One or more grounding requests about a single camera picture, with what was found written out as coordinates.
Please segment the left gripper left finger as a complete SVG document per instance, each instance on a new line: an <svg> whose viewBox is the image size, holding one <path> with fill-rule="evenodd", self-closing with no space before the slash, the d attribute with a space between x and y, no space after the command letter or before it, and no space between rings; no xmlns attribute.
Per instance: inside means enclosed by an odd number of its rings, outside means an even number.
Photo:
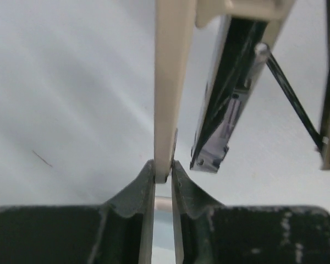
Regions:
<svg viewBox="0 0 330 264"><path fill-rule="evenodd" d="M0 263L150 263L153 173L99 205L0 207Z"/></svg>

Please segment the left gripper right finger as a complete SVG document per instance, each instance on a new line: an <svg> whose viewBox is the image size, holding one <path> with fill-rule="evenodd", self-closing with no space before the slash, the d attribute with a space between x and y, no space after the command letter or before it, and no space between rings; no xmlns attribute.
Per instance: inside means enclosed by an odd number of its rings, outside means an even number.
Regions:
<svg viewBox="0 0 330 264"><path fill-rule="evenodd" d="M176 263L330 263L330 214L317 206L226 206L172 168Z"/></svg>

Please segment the beige black stapler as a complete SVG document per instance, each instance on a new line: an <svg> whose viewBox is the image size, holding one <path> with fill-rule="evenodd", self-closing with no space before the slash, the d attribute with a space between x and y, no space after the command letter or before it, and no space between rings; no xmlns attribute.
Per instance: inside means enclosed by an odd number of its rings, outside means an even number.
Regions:
<svg viewBox="0 0 330 264"><path fill-rule="evenodd" d="M155 25L155 182L173 169L179 106L195 28L220 18L190 168L215 173L264 67L268 67L330 170L330 1L326 1L328 78L316 130L271 50L293 1L157 1Z"/></svg>

